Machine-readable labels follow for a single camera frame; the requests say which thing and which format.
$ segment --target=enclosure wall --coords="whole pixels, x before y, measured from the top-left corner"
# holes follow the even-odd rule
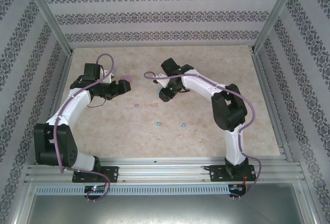
[[[47,0],[71,47],[253,45],[276,0]]]
[[[329,35],[329,0],[288,0],[259,52],[322,223],[330,222]]]
[[[0,223],[15,206],[32,130],[48,118],[66,55],[34,0],[0,0]]]

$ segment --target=white robotic arm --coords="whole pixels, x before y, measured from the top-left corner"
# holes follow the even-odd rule
[[[225,86],[202,76],[197,70],[189,65],[180,67],[172,58],[166,60],[162,65],[162,69],[166,75],[159,74],[155,83],[163,86],[159,93],[159,97],[167,102],[172,99],[177,93],[184,90],[194,90],[212,102],[213,116],[217,125],[225,130],[226,142],[226,164],[228,170],[233,169],[232,173],[235,174],[235,168],[243,166],[247,162],[247,158],[241,153],[239,149],[238,133],[247,114],[246,107],[243,100],[227,92],[219,89],[229,89],[239,93],[237,86],[231,84]],[[187,75],[178,78],[164,79],[167,76]],[[240,144],[242,150],[244,149],[242,132],[240,132]]]
[[[60,116],[56,132],[63,166],[86,171],[99,172],[101,170],[100,161],[97,157],[78,151],[71,133],[83,109],[94,97],[98,96],[110,100],[117,95],[130,91],[130,84],[128,81],[119,80],[118,83],[116,83],[116,81],[111,82],[111,76],[109,76],[104,79],[103,82],[83,90],[78,95],[74,96],[79,90],[96,82],[107,74],[107,71],[101,71],[101,68],[103,69],[99,64],[86,63],[84,74],[79,76],[77,80],[71,84],[69,95],[59,108],[59,110],[61,110],[62,107],[66,105]],[[68,104],[65,104],[72,96],[74,96],[74,98]],[[47,120],[45,124],[37,124],[34,128],[35,152],[38,164],[58,165],[55,146],[51,143],[51,140],[54,137],[53,129],[56,119],[58,118],[59,110],[54,116]]]

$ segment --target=metal panel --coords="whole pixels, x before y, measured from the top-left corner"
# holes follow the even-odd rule
[[[38,196],[81,196],[83,185],[37,186]],[[111,185],[107,195],[112,196],[160,196],[160,195],[226,195],[228,184],[194,185]]]
[[[227,196],[35,196],[28,223],[304,223],[292,184],[257,185],[241,201]]]
[[[293,188],[305,223],[311,221],[314,223],[321,223],[311,199],[307,182],[294,183]]]
[[[53,12],[51,11],[47,1],[46,0],[35,0],[35,2],[38,5],[38,8],[40,9],[41,13],[43,14],[45,20],[51,27],[52,32],[55,34],[57,40],[61,44],[62,49],[64,50],[65,54],[67,56],[69,56],[72,49],[69,45],[67,38],[65,37],[65,35],[63,33],[61,27],[59,26]]]

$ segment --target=marble-pattern surface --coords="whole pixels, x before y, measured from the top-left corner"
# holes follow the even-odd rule
[[[213,120],[211,103],[194,93],[177,94],[165,103],[158,97],[159,84],[143,77],[146,71],[163,73],[160,65],[172,57],[190,64],[201,74],[223,84],[236,84],[256,109],[256,120],[244,131],[247,154],[277,156],[279,150],[259,82],[247,46],[175,46],[77,48],[74,52],[62,101],[70,84],[84,72],[84,64],[98,55],[114,57],[115,80],[131,75],[131,91],[107,101],[102,107],[85,108],[73,135],[78,149],[109,158],[224,157],[224,131]],[[105,69],[111,61],[100,60]],[[94,98],[91,106],[103,99]],[[248,109],[246,120],[250,120]]]

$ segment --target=purple cable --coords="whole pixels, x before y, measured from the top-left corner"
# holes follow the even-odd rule
[[[99,79],[98,81],[92,83],[92,84],[89,84],[88,86],[78,90],[73,96],[71,96],[62,106],[62,108],[60,109],[60,111],[58,112],[58,115],[57,115],[57,118],[55,120],[55,123],[54,123],[54,129],[53,129],[53,134],[54,134],[54,145],[55,145],[55,151],[56,151],[56,157],[57,157],[57,162],[58,162],[58,166],[60,168],[60,172],[63,173],[64,172],[64,168],[63,168],[63,165],[62,165],[62,161],[61,161],[61,157],[60,157],[60,151],[59,151],[59,148],[58,148],[58,142],[57,142],[57,126],[58,126],[58,122],[60,121],[60,118],[61,118],[61,115],[62,113],[64,112],[65,108],[68,106],[68,104],[70,103],[71,100],[73,100],[78,94],[80,94],[82,91],[84,90],[87,90],[89,89],[90,87],[92,86],[95,86],[96,84],[99,84],[100,82],[102,82],[103,80],[105,80],[113,71],[113,68],[114,68],[114,59],[112,57],[112,55],[108,54],[108,53],[103,53],[101,55],[99,55],[99,57],[97,58],[96,60],[96,63],[98,64],[98,61],[100,60],[100,58],[102,56],[109,56],[110,59],[111,59],[111,69],[109,70],[109,72],[104,76],[102,77],[101,79]],[[95,175],[99,175],[99,176],[102,176],[106,179],[106,181],[108,181],[109,183],[109,186],[107,188],[107,190],[105,191],[105,193],[103,195],[101,195],[99,198],[93,200],[94,202],[96,201],[99,201],[101,200],[102,198],[104,198],[105,195],[108,194],[109,190],[110,190],[110,180],[109,178],[104,175],[104,174],[100,174],[100,173],[97,173],[95,171],[86,171],[86,170],[77,170],[77,169],[74,169],[74,168],[70,168],[70,167],[67,167],[65,168],[66,170],[70,170],[70,171],[77,171],[77,172],[82,172],[82,173],[87,173],[87,174],[95,174]]]
[[[225,92],[228,92],[228,93],[231,93],[231,94],[234,94],[236,95],[237,97],[241,98],[242,100],[244,100],[248,105],[249,107],[251,108],[251,111],[252,111],[252,118],[250,120],[250,122],[248,122],[246,125],[244,125],[242,128],[240,128],[238,130],[238,147],[239,147],[239,151],[242,153],[242,155],[244,155],[245,157],[249,158],[249,159],[252,159],[252,160],[255,160],[258,162],[259,164],[259,171],[258,171],[258,174],[256,176],[256,180],[253,182],[253,184],[251,185],[250,189],[241,197],[245,197],[253,188],[254,186],[256,185],[258,179],[259,179],[259,176],[260,176],[260,173],[261,173],[261,161],[260,159],[256,158],[256,157],[253,157],[253,156],[248,156],[246,153],[243,152],[243,149],[242,149],[242,144],[241,144],[241,132],[246,129],[247,127],[249,127],[255,120],[256,118],[256,112],[254,110],[254,107],[252,105],[252,103],[246,99],[244,96],[232,91],[232,90],[229,90],[229,89],[226,89],[226,88],[223,88],[217,84],[214,84],[213,82],[209,81],[208,79],[204,78],[203,76],[201,75],[197,75],[197,74],[182,74],[182,75],[175,75],[175,76],[166,76],[166,77],[156,77],[156,74],[154,72],[151,72],[151,71],[148,71],[148,72],[145,72],[143,74],[143,76],[147,79],[150,79],[150,80],[166,80],[166,79],[172,79],[172,78],[178,78],[178,77],[186,77],[186,76],[191,76],[191,77],[198,77],[199,79],[202,79],[203,81],[207,82],[208,84],[212,85],[213,87],[216,87],[222,91],[225,91]]]

